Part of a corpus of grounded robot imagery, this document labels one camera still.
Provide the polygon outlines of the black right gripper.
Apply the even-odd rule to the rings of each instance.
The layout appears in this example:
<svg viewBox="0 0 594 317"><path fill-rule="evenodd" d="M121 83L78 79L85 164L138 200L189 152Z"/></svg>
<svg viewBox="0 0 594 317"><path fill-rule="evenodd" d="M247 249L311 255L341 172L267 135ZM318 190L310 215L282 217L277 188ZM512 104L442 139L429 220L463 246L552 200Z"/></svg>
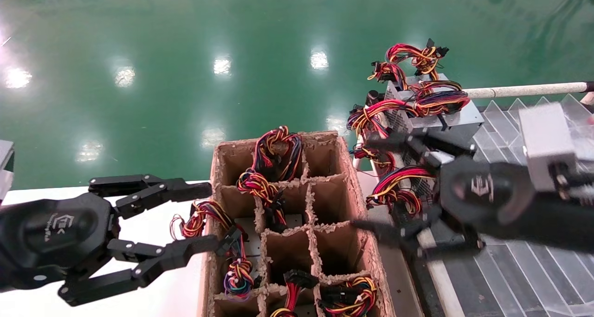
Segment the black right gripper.
<svg viewBox="0 0 594 317"><path fill-rule="evenodd" d="M402 226L375 220L356 219L351 225L373 233L378 243L398 248L424 261L474 257L485 242L478 232L494 232L511 226L528 209L534 196L534 184L528 167L510 162L473 160L477 146L443 131L393 131L387 138L378 133L366 140L366 146L392 153L408 153L427 168L439 169L439 203L418 219ZM453 161L445 163L436 152L446 153ZM417 236L433 224L452 220L463 241L437 242L424 248Z"/></svg>

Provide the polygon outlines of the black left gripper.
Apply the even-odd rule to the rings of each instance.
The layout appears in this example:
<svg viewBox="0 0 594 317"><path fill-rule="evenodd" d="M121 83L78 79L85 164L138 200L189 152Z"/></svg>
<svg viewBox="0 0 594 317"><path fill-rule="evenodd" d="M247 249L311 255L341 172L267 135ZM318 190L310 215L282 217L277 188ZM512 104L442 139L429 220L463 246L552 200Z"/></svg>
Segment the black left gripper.
<svg viewBox="0 0 594 317"><path fill-rule="evenodd" d="M168 201L205 199L212 196L210 182L189 184L183 178L154 175L97 177L89 181L88 192L1 207L2 292L74 279L64 283L58 296L79 306L145 288L163 273L187 266L195 254L218 249L216 235L165 246L116 239L117 213L130 219ZM102 198L117 196L122 198L116 201L116 210ZM136 267L90 278L110 261L110 255Z"/></svg>

